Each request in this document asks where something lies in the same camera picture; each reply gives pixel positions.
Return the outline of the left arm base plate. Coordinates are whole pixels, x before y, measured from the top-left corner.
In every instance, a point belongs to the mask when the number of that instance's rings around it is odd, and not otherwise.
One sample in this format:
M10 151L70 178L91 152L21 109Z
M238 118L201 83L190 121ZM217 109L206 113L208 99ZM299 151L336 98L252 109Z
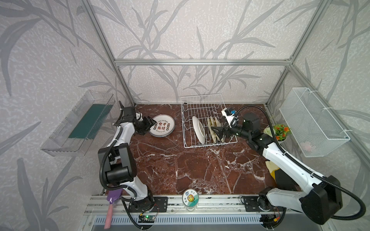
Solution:
M130 213L138 212L167 212L168 197L166 196L154 196L153 200L150 201L145 198L141 201L133 201L129 204L128 210Z

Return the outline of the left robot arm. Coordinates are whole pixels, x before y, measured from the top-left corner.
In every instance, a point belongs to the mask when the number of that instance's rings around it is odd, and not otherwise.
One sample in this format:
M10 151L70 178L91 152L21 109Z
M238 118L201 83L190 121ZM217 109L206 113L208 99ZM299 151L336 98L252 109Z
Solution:
M108 191L125 190L131 203L147 205L154 202L152 192L137 176L137 166L130 149L132 136L145 135L157 122L142 116L134 107L120 105L120 115L113 124L117 131L107 147L98 151L100 162L99 180Z

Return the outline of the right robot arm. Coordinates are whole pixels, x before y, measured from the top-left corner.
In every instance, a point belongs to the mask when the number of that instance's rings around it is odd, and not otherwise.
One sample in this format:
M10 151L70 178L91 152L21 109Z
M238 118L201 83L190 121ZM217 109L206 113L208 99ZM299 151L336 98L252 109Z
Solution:
M343 207L343 189L335 177L325 177L291 156L276 139L260 131L260 121L255 114L245 114L242 124L238 123L235 111L226 111L223 116L227 121L224 126L211 127L217 137L245 139L252 150L276 164L301 188L299 192L268 189L264 196L271 205L302 212L320 225L335 218Z

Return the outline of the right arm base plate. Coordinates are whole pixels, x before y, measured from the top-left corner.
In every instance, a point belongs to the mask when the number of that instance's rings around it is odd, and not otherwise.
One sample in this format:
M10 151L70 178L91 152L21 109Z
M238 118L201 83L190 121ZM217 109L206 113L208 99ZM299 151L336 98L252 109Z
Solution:
M246 212L283 212L283 207L272 206L265 197L258 195L242 196L241 202L244 204Z

